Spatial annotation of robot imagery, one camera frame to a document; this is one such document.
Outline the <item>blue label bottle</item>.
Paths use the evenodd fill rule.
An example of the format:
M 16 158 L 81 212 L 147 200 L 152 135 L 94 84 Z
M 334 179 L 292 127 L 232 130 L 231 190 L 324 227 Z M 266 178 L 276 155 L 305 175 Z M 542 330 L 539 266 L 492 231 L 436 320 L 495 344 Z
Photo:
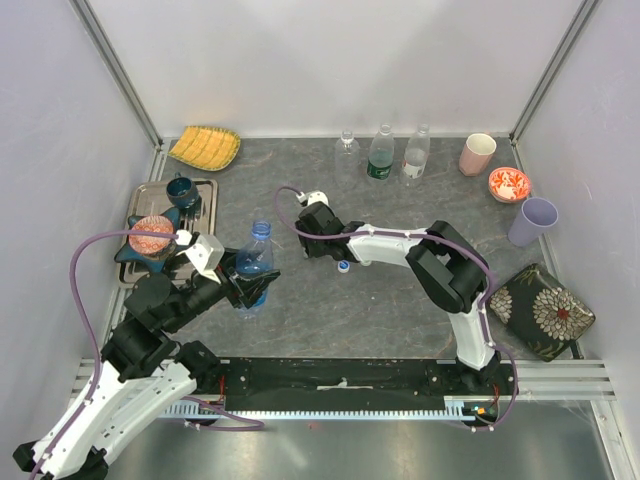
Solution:
M 255 220 L 252 224 L 250 239 L 242 247 L 236 257 L 236 271 L 243 275 L 264 273 L 274 267 L 273 248 L 271 242 L 272 226 L 264 219 Z M 268 297 L 265 290 L 251 308 L 238 310 L 239 317 L 244 320 L 255 319 L 263 310 Z

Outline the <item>blue white Pocari cap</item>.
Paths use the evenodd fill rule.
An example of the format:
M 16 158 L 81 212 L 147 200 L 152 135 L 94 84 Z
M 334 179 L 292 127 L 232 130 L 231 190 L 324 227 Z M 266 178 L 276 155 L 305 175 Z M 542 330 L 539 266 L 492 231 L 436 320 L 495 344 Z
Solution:
M 348 273 L 350 271 L 350 262 L 346 260 L 339 261 L 337 269 L 340 273 Z

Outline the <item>clear bottle blue-white cap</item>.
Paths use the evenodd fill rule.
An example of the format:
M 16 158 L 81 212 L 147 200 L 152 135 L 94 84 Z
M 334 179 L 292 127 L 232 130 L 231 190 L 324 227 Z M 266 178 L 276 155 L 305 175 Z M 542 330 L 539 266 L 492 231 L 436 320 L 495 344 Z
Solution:
M 343 130 L 334 147 L 334 173 L 341 188 L 347 189 L 355 184 L 359 161 L 359 142 L 352 131 Z

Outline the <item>green label bottle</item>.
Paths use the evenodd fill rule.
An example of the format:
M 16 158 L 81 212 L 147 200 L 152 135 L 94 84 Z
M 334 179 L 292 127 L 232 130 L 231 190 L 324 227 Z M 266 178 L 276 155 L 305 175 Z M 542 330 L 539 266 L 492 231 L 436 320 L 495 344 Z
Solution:
M 382 124 L 369 148 L 367 176 L 373 180 L 388 179 L 394 161 L 395 142 L 390 124 Z

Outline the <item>red label clear bottle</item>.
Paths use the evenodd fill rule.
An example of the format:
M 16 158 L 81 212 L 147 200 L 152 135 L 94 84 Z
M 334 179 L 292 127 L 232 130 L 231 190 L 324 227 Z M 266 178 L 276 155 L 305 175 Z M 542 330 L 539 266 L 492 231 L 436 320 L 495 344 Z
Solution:
M 421 180 L 430 154 L 430 143 L 430 126 L 419 124 L 405 148 L 400 170 L 403 186 L 414 186 Z

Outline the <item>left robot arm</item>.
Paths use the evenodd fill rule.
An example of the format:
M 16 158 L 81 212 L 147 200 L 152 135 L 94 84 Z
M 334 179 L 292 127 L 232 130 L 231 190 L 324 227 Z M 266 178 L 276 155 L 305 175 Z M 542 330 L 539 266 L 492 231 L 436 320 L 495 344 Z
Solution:
M 179 346 L 169 336 L 221 300 L 254 306 L 280 275 L 266 268 L 240 273 L 236 256 L 226 250 L 209 276 L 195 273 L 180 286 L 161 272 L 139 279 L 89 381 L 48 434 L 16 448 L 18 467 L 45 479 L 103 479 L 123 447 L 167 407 L 215 389 L 219 358 L 200 341 Z

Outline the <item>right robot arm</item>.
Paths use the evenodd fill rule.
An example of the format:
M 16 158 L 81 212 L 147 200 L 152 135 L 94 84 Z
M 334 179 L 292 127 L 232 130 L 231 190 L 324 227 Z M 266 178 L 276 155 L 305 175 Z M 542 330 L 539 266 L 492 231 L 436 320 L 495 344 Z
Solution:
M 323 200 L 301 202 L 295 229 L 309 258 L 410 269 L 456 338 L 458 381 L 467 392 L 483 392 L 494 381 L 500 355 L 489 333 L 486 296 L 492 285 L 488 263 L 445 221 L 427 229 L 394 230 L 363 222 L 345 224 Z

